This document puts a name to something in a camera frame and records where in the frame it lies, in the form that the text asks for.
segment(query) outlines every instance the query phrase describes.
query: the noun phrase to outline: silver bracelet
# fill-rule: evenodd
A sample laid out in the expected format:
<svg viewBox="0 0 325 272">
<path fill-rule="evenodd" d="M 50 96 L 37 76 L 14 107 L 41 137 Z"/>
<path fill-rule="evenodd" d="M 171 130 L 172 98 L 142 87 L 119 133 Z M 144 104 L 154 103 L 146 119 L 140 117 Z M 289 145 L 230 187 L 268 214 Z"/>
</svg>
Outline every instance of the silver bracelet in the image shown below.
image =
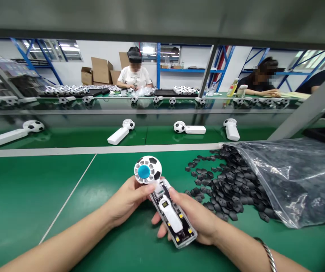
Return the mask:
<svg viewBox="0 0 325 272">
<path fill-rule="evenodd" d="M 267 256 L 269 258 L 269 265 L 271 266 L 271 271 L 277 272 L 275 260 L 273 259 L 272 253 L 269 250 L 268 246 L 261 240 L 261 238 L 254 237 L 254 239 L 259 241 L 262 244 L 262 246 L 264 247 L 264 249 L 266 250 Z"/>
</svg>

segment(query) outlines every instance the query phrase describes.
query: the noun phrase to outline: forearm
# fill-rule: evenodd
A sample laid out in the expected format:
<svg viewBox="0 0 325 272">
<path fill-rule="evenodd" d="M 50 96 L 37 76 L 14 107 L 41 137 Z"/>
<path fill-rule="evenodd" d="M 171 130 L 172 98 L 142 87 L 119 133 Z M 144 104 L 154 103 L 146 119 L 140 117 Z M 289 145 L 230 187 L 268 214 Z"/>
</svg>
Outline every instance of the forearm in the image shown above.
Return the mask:
<svg viewBox="0 0 325 272">
<path fill-rule="evenodd" d="M 220 221 L 215 246 L 242 272 L 270 272 L 267 253 L 262 244 L 236 227 Z M 293 260 L 270 249 L 277 271 L 308 272 Z"/>
<path fill-rule="evenodd" d="M 0 268 L 0 272 L 70 271 L 112 229 L 102 206 L 70 228 Z"/>
<path fill-rule="evenodd" d="M 128 88 L 128 84 L 124 84 L 120 81 L 117 81 L 117 87 L 120 87 L 121 89 L 127 89 Z"/>
<path fill-rule="evenodd" d="M 256 96 L 261 96 L 260 92 L 254 91 L 254 90 L 250 90 L 250 89 L 246 89 L 246 94 L 248 95 L 256 95 Z"/>
</svg>

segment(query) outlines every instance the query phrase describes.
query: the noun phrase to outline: plastic bottle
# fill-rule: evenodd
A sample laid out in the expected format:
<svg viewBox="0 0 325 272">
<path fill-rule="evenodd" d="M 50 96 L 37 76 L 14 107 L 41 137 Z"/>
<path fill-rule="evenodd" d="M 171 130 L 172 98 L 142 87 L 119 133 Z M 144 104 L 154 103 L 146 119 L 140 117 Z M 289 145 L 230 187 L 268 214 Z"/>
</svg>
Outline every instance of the plastic bottle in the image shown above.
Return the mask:
<svg viewBox="0 0 325 272">
<path fill-rule="evenodd" d="M 238 81 L 239 81 L 239 78 L 236 78 L 234 81 L 233 81 L 233 84 L 229 87 L 229 90 L 228 90 L 228 93 L 227 93 L 227 96 L 233 96 L 235 90 L 237 89 L 237 84 L 238 84 Z"/>
<path fill-rule="evenodd" d="M 248 88 L 248 85 L 240 85 L 235 96 L 243 98 L 246 95 L 247 88 Z"/>
<path fill-rule="evenodd" d="M 213 82 L 212 86 L 208 90 L 208 96 L 213 96 L 216 89 L 216 81 Z"/>
</svg>

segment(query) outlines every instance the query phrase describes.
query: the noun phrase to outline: white t-shirt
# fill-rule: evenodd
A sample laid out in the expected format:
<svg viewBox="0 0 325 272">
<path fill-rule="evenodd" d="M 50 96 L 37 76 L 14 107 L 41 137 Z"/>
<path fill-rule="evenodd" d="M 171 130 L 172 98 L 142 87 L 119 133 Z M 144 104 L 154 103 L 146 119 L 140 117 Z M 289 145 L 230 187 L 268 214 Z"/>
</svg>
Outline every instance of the white t-shirt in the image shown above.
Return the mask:
<svg viewBox="0 0 325 272">
<path fill-rule="evenodd" d="M 118 81 L 124 84 L 133 84 L 135 87 L 143 87 L 147 84 L 152 83 L 148 71 L 145 67 L 140 67 L 140 70 L 137 73 L 134 73 L 132 72 L 130 66 L 124 67 L 122 69 Z"/>
</svg>

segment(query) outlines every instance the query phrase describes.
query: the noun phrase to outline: clear plastic bag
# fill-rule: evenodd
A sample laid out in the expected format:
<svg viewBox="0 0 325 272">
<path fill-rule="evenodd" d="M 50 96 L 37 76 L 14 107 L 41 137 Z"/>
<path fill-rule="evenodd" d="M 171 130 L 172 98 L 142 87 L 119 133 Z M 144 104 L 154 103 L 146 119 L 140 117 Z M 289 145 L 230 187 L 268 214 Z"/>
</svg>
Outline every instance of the clear plastic bag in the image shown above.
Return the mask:
<svg viewBox="0 0 325 272">
<path fill-rule="evenodd" d="M 325 223 L 325 144 L 309 138 L 226 143 L 258 176 L 290 228 Z"/>
</svg>

